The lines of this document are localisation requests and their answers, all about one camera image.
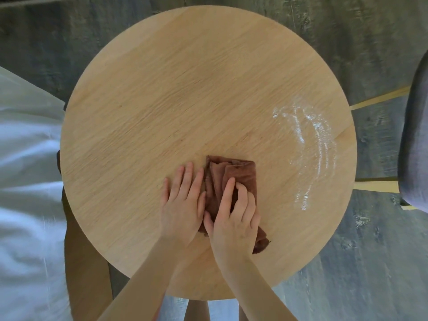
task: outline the person's right arm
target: person's right arm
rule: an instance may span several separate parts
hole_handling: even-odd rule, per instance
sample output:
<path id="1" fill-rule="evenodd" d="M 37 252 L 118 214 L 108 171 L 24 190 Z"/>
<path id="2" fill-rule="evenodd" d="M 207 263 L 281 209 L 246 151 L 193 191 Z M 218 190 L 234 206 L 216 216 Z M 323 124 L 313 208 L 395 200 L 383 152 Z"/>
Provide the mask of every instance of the person's right arm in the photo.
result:
<path id="1" fill-rule="evenodd" d="M 236 183 L 236 188 L 238 201 L 232 213 L 234 178 L 230 178 L 226 185 L 215 223 L 208 212 L 204 215 L 204 226 L 215 260 L 249 320 L 296 321 L 251 259 L 260 214 L 255 206 L 254 195 L 240 183 Z"/>

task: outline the dark wooden floor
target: dark wooden floor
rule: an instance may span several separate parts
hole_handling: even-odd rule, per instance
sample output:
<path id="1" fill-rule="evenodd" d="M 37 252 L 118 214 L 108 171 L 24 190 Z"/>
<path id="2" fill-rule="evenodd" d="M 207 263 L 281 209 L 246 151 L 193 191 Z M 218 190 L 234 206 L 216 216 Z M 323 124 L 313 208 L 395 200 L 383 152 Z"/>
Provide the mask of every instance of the dark wooden floor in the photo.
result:
<path id="1" fill-rule="evenodd" d="M 244 8 L 289 27 L 329 64 L 350 104 L 409 85 L 428 49 L 428 0 L 69 0 L 0 7 L 0 66 L 67 102 L 117 34 L 193 4 Z M 358 178 L 396 175 L 405 102 L 353 112 Z M 299 320 L 428 320 L 428 214 L 398 202 L 354 191 L 328 244 L 282 285 Z"/>

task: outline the forearm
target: forearm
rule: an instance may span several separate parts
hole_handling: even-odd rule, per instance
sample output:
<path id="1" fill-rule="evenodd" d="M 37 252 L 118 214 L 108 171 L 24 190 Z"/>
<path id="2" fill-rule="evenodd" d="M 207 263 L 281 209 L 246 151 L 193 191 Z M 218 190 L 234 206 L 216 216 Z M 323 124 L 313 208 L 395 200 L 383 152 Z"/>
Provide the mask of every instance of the forearm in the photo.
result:
<path id="1" fill-rule="evenodd" d="M 161 304 L 181 253 L 180 245 L 158 240 L 99 321 L 151 320 Z"/>
<path id="2" fill-rule="evenodd" d="M 249 321 L 297 321 L 252 261 L 248 260 L 239 264 L 239 267 L 229 268 L 223 276 Z"/>

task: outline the white fabric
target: white fabric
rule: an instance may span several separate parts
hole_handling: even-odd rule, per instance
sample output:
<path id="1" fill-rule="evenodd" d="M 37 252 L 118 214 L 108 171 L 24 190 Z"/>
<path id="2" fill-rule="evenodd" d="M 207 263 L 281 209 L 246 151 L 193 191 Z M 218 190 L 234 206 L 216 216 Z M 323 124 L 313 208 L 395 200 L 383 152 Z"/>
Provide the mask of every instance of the white fabric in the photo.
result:
<path id="1" fill-rule="evenodd" d="M 64 103 L 0 68 L 0 319 L 72 320 L 56 166 Z"/>

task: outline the table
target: table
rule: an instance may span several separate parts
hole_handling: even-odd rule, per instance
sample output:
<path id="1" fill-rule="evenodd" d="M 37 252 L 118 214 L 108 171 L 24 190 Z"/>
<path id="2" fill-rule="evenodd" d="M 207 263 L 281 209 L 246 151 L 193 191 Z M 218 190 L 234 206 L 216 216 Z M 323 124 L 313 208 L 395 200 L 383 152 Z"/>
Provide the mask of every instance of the table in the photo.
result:
<path id="1" fill-rule="evenodd" d="M 64 187 L 94 247 L 131 277 L 159 234 L 162 180 L 208 154 L 253 160 L 261 227 L 253 259 L 274 286 L 326 244 L 348 204 L 356 136 L 323 59 L 261 15 L 229 7 L 166 11 L 130 27 L 88 65 L 61 138 Z M 168 294 L 232 298 L 197 234 Z"/>

